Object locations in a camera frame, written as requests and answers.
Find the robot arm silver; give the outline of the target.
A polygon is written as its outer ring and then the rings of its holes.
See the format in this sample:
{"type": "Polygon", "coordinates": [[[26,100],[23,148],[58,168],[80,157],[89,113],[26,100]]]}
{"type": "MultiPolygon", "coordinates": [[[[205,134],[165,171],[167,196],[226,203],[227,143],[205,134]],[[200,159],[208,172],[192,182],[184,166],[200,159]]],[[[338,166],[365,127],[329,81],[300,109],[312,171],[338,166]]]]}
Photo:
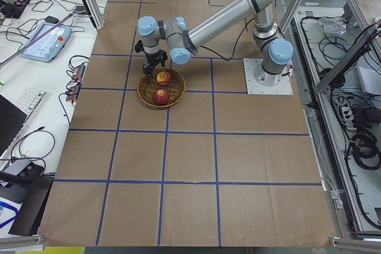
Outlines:
{"type": "Polygon", "coordinates": [[[167,58],[176,64],[189,62],[203,44],[250,15],[254,16],[255,21],[253,38],[263,53],[260,73],[266,77],[281,74],[292,58],[293,47],[279,36],[273,17],[273,1],[234,0],[191,30],[186,28],[182,17],[163,20],[152,16],[141,17],[137,24],[140,41],[135,45],[135,51],[144,52],[146,56],[144,75],[152,76],[156,65],[164,65],[167,58]]]}

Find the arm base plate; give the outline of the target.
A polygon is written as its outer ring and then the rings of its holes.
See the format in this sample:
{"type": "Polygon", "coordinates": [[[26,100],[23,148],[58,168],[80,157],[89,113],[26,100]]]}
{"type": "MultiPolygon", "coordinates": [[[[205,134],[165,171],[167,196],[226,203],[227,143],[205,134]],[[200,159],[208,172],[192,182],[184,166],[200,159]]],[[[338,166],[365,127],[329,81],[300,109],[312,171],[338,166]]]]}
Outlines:
{"type": "Polygon", "coordinates": [[[263,70],[262,59],[244,58],[246,92],[248,95],[292,96],[291,80],[285,67],[280,74],[272,75],[263,70]]]}

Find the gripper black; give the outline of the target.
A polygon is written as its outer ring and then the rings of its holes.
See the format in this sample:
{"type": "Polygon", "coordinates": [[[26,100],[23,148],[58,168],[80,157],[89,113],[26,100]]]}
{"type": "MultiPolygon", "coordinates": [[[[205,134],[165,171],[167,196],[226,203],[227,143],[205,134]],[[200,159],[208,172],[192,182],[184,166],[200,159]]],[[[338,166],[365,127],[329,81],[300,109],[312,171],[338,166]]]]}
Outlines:
{"type": "Polygon", "coordinates": [[[165,67],[165,63],[167,61],[167,53],[166,51],[158,51],[154,54],[145,54],[147,63],[142,66],[143,73],[147,77],[152,77],[152,73],[154,68],[157,65],[165,67]]]}

